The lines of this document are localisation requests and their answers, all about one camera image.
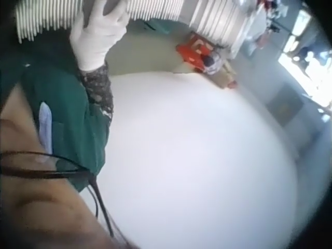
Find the white cloth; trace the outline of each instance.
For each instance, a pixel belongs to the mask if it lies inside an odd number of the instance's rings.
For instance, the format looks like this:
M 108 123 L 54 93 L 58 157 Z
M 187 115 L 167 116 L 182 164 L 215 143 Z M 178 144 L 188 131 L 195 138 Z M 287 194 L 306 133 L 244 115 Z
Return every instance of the white cloth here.
M 101 67 L 109 49 L 121 40 L 127 31 L 127 1 L 121 0 L 113 11 L 104 16 L 106 2 L 107 0 L 94 2 L 86 28 L 83 12 L 78 14 L 73 25 L 70 42 L 78 67 L 82 71 L 92 71 Z
M 42 102 L 39 109 L 39 140 L 46 153 L 52 154 L 52 112 L 50 107 Z
M 258 39 L 267 29 L 267 13 L 265 10 L 261 10 L 257 13 L 253 24 L 251 25 L 246 39 L 256 40 Z
M 204 66 L 204 73 L 214 75 L 222 68 L 224 65 L 223 50 L 223 48 L 215 47 L 211 51 L 209 56 L 213 59 L 214 63 L 211 66 Z

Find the white glove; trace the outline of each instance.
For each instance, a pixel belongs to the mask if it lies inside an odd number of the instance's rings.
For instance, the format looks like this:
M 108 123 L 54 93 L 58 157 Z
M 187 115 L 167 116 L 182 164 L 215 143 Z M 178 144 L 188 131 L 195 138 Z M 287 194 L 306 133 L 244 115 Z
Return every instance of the white glove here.
M 95 0 L 86 28 L 83 12 L 78 14 L 72 27 L 70 42 L 78 67 L 82 71 L 93 71 L 104 65 L 109 49 L 121 40 L 127 31 L 127 1 L 121 0 L 113 11 L 104 16 L 106 2 L 107 0 Z

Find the black wire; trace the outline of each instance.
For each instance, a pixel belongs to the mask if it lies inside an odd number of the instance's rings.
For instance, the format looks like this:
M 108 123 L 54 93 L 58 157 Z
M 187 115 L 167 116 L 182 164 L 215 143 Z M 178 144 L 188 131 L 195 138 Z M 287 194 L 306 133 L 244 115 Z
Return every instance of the black wire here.
M 27 169 L 16 169 L 7 167 L 5 165 L 1 165 L 1 175 L 9 175 L 20 177 L 24 179 L 65 179 L 65 178 L 91 178 L 93 174 L 87 170 L 86 168 L 82 167 L 75 161 L 57 156 L 48 153 L 40 153 L 40 152 L 31 152 L 31 151 L 7 151 L 0 153 L 0 158 L 4 159 L 8 156 L 13 155 L 39 155 L 39 156 L 48 156 L 51 158 L 58 158 L 64 161 L 70 162 L 71 164 L 75 165 L 78 170 L 69 170 L 69 171 L 51 171 L 51 170 L 27 170 Z
M 94 193 L 92 192 L 90 186 L 88 186 L 88 191 L 90 192 L 91 196 L 93 197 L 94 204 L 95 204 L 95 217 L 98 219 L 98 216 L 99 216 L 99 206 L 98 206 L 97 198 L 94 195 Z
M 95 193 L 97 199 L 99 200 L 99 205 L 100 205 L 100 208 L 101 208 L 101 210 L 104 214 L 106 225 L 107 225 L 107 228 L 108 228 L 108 231 L 109 231 L 109 235 L 113 238 L 114 237 L 113 229 L 112 229 L 112 226 L 110 224 L 109 217 L 107 216 L 107 209 L 106 209 L 105 204 L 103 202 L 103 198 L 100 194 L 100 191 L 99 191 L 99 188 L 98 188 L 98 185 L 97 185 L 97 179 L 96 179 L 95 176 L 89 179 L 89 184 L 90 184 L 91 188 L 94 190 L 94 193 Z
M 107 217 L 109 219 L 110 222 L 112 222 L 113 228 L 115 228 L 115 231 L 120 235 L 120 237 L 122 238 L 122 240 L 125 242 L 127 248 L 133 248 L 131 246 L 131 244 L 129 243 L 129 241 L 127 240 L 127 238 L 123 235 L 123 233 L 121 232 L 121 230 L 119 229 L 119 227 L 116 225 L 116 223 L 114 222 L 113 218 L 111 217 L 108 209 L 106 209 L 106 214 Z

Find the bright window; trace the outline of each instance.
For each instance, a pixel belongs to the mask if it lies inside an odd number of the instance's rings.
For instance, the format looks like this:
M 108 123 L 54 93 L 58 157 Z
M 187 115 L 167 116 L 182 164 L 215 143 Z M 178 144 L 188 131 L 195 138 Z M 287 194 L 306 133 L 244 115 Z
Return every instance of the bright window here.
M 304 10 L 299 12 L 296 19 L 292 35 L 283 49 L 279 62 L 288 72 L 299 82 L 305 92 L 313 101 L 322 106 L 328 106 L 332 100 L 332 61 L 328 60 L 325 66 L 321 66 L 316 59 L 310 60 L 306 69 L 306 74 L 293 63 L 286 53 L 293 51 L 298 46 L 296 37 L 301 35 L 310 22 L 311 16 Z
M 293 27 L 293 35 L 300 36 L 309 24 L 311 16 L 304 10 L 300 10 Z

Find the dark patterned cuff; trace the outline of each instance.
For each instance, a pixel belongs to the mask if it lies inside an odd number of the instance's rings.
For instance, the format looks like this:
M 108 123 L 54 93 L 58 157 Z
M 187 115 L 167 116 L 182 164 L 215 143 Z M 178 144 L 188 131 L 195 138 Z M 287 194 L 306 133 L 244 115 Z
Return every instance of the dark patterned cuff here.
M 86 89 L 90 103 L 99 105 L 103 114 L 112 120 L 113 95 L 110 89 L 107 64 L 105 63 L 92 72 L 81 71 L 80 79 Z

